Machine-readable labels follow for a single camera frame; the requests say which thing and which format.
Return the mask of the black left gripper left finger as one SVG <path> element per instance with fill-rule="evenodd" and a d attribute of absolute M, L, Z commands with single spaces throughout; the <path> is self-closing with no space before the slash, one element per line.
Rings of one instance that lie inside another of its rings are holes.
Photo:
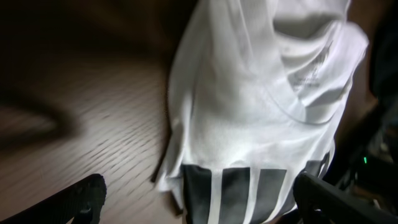
<path fill-rule="evenodd" d="M 106 191 L 104 177 L 91 174 L 1 224 L 98 224 Z"/>

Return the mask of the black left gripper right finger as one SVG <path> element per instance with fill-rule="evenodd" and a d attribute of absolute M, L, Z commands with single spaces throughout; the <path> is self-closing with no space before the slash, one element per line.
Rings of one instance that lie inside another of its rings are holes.
<path fill-rule="evenodd" d="M 376 209 L 306 172 L 294 182 L 294 198 L 304 224 L 397 224 L 397 217 Z"/>

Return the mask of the white t-shirt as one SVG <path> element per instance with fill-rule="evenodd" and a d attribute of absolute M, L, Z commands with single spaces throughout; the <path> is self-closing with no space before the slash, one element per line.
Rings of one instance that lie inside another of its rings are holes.
<path fill-rule="evenodd" d="M 198 1 L 169 81 L 156 178 L 187 223 L 264 223 L 326 174 L 368 38 L 347 0 Z"/>

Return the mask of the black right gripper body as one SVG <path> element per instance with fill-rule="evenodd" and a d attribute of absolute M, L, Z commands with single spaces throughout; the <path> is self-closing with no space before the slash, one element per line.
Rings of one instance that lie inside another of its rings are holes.
<path fill-rule="evenodd" d="M 397 205 L 397 102 L 377 105 L 342 140 L 323 178 L 340 190 Z"/>

